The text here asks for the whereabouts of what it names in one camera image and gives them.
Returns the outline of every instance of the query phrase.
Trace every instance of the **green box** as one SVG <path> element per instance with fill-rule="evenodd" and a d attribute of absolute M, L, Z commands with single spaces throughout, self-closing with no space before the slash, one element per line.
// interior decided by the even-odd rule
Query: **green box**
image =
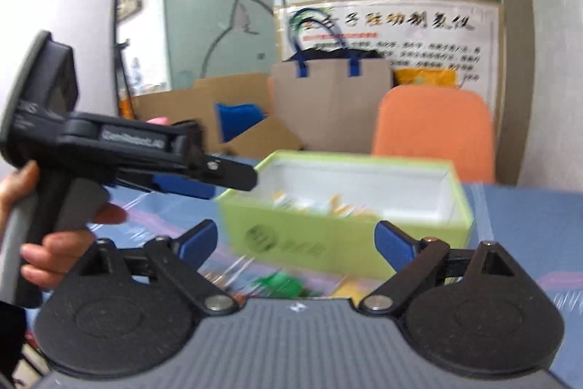
<path fill-rule="evenodd" d="M 379 219 L 328 214 L 333 195 L 374 210 L 417 239 L 467 245 L 473 215 L 449 162 L 278 151 L 256 170 L 253 191 L 227 190 L 216 198 L 238 254 L 320 272 L 390 277 L 393 269 L 374 246 Z M 273 195 L 280 191 L 321 209 L 275 207 Z"/>

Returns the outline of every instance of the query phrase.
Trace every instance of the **blue bag handle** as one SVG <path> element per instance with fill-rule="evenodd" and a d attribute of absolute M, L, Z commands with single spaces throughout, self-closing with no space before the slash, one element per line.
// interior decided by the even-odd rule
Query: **blue bag handle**
<path fill-rule="evenodd" d="M 317 9 L 317 8 L 315 8 L 315 7 L 304 7 L 304 8 L 302 8 L 302 9 L 300 9 L 298 12 L 296 12 L 294 15 L 292 15 L 292 17 L 291 17 L 291 19 L 290 19 L 290 21 L 289 21 L 289 25 L 290 25 L 290 27 L 292 27 L 292 28 L 293 28 L 293 27 L 294 27 L 294 25 L 293 25 L 293 24 L 294 24 L 294 22 L 296 21 L 296 19 L 297 19 L 297 18 L 298 18 L 300 15 L 303 15 L 303 14 L 305 14 L 305 13 L 307 13 L 307 12 L 310 12 L 311 14 L 319 14 L 319 15 L 323 15 L 323 16 L 324 16 L 324 21 L 328 21 L 328 22 L 330 22 L 330 24 L 331 24 L 332 26 L 336 27 L 336 24 L 335 24 L 335 23 L 334 23 L 334 21 L 332 20 L 332 17 L 330 17 L 330 14 L 328 14 L 326 11 L 323 11 L 322 9 Z M 297 34 L 297 32 L 298 32 L 298 30 L 299 30 L 299 28 L 298 28 L 298 27 L 299 27 L 299 24 L 298 24 L 297 26 L 295 26 L 295 27 L 296 27 L 296 29 L 294 30 L 294 32 L 293 32 L 293 33 L 290 33 L 290 35 L 289 35 L 289 39 L 290 39 L 290 42 L 291 42 L 291 43 L 293 43 L 293 36 L 294 36 L 294 35 L 296 35 L 296 34 Z"/>
<path fill-rule="evenodd" d="M 322 11 L 320 11 L 318 9 L 306 8 L 306 9 L 302 9 L 302 10 L 298 11 L 296 13 L 296 15 L 298 15 L 302 11 L 307 11 L 307 10 L 315 10 L 315 11 L 318 11 L 320 13 L 323 13 Z M 290 23 L 296 17 L 296 15 L 291 18 Z M 328 16 L 325 20 L 329 20 L 332 23 L 332 25 L 335 26 L 335 24 L 333 23 L 330 16 Z M 340 47 L 342 48 L 342 50 L 344 50 L 346 52 L 346 56 L 348 56 L 348 58 L 350 60 L 350 64 L 351 64 L 351 70 L 348 74 L 349 78 L 361 76 L 359 59 L 351 52 L 348 45 L 346 44 L 346 41 L 342 38 L 342 35 L 340 35 L 339 32 L 335 32 L 332 27 L 325 24 L 323 21 L 320 21 L 320 20 L 317 20 L 314 18 L 310 18 L 310 17 L 306 17 L 305 19 L 302 19 L 297 24 L 297 26 L 296 26 L 297 30 L 294 33 L 293 39 L 292 39 L 294 48 L 296 49 L 296 53 L 297 53 L 297 62 L 298 62 L 298 65 L 300 67 L 300 71 L 298 73 L 298 78 L 307 78 L 308 77 L 308 66 L 305 64 L 305 60 L 304 60 L 304 57 L 302 55 L 304 50 L 302 50 L 300 43 L 298 41 L 298 33 L 300 31 L 300 27 L 302 26 L 302 24 L 307 24 L 308 22 L 313 22 L 314 24 L 319 24 L 319 26 L 324 27 L 324 29 L 326 31 L 328 31 L 334 37 L 334 40 L 336 40 L 340 44 Z"/>

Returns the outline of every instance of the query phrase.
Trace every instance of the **human hand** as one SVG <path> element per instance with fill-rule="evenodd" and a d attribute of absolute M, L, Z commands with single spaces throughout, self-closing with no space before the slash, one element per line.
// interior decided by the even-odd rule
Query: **human hand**
<path fill-rule="evenodd" d="M 13 205 L 30 194 L 38 181 L 39 166 L 30 162 L 0 182 L 0 237 L 4 234 Z M 125 219 L 123 209 L 108 203 L 97 213 L 93 222 L 116 225 Z M 28 264 L 22 266 L 22 276 L 39 287 L 53 289 L 94 240 L 95 236 L 83 229 L 48 234 L 42 245 L 23 244 L 20 254 Z"/>

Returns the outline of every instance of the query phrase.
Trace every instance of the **paper bag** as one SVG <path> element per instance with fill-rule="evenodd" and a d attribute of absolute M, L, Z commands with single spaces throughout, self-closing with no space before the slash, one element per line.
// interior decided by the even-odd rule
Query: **paper bag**
<path fill-rule="evenodd" d="M 297 27 L 306 22 L 320 24 L 340 43 L 347 59 L 305 62 L 296 55 L 297 61 L 273 65 L 276 116 L 306 150 L 369 154 L 378 107 L 392 87 L 389 62 L 359 60 L 337 28 L 330 27 L 331 19 L 326 20 L 305 18 Z M 297 37 L 294 45 L 301 53 Z"/>

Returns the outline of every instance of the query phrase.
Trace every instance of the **white board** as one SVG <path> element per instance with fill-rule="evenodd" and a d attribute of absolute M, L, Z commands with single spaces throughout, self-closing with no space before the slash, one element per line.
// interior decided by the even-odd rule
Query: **white board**
<path fill-rule="evenodd" d="M 39 30 L 74 49 L 77 110 L 118 115 L 114 75 L 116 0 L 0 0 L 0 109 L 12 87 L 14 65 Z M 0 164 L 0 179 L 9 167 Z"/>

